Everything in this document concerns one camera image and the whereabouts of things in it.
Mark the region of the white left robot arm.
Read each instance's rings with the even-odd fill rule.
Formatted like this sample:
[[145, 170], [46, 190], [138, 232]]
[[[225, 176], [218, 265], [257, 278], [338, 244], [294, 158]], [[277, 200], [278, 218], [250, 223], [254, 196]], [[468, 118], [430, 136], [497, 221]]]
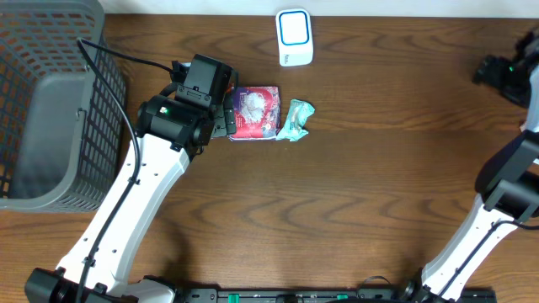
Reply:
[[238, 73], [197, 55], [141, 104], [121, 170], [88, 228], [55, 269], [35, 268], [30, 302], [172, 302], [175, 286], [146, 276], [129, 283], [136, 252], [169, 190], [215, 137], [235, 132]]

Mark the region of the teal snack packet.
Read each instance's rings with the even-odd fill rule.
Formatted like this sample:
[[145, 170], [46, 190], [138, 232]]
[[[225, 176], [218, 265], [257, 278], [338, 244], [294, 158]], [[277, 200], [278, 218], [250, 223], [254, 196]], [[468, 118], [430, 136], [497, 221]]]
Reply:
[[307, 101], [292, 99], [286, 121], [277, 133], [276, 140], [299, 141], [308, 134], [304, 126], [314, 113], [314, 107]]

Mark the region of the red purple snack bag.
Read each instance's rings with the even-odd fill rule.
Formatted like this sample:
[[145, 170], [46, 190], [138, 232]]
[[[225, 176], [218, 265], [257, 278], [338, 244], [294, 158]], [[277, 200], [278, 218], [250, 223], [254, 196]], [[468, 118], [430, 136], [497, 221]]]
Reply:
[[276, 86], [240, 87], [232, 96], [237, 131], [231, 141], [271, 141], [280, 128], [280, 94]]

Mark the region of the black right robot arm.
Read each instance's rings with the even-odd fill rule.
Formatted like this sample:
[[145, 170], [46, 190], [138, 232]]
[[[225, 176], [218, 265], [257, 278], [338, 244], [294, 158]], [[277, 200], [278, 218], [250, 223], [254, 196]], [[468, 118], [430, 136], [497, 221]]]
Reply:
[[507, 235], [530, 230], [538, 216], [538, 32], [515, 45], [512, 58], [488, 55], [472, 80], [496, 89], [526, 109], [520, 134], [482, 167], [475, 181], [472, 209], [444, 249], [408, 283], [400, 298], [408, 302], [459, 302], [465, 284]]

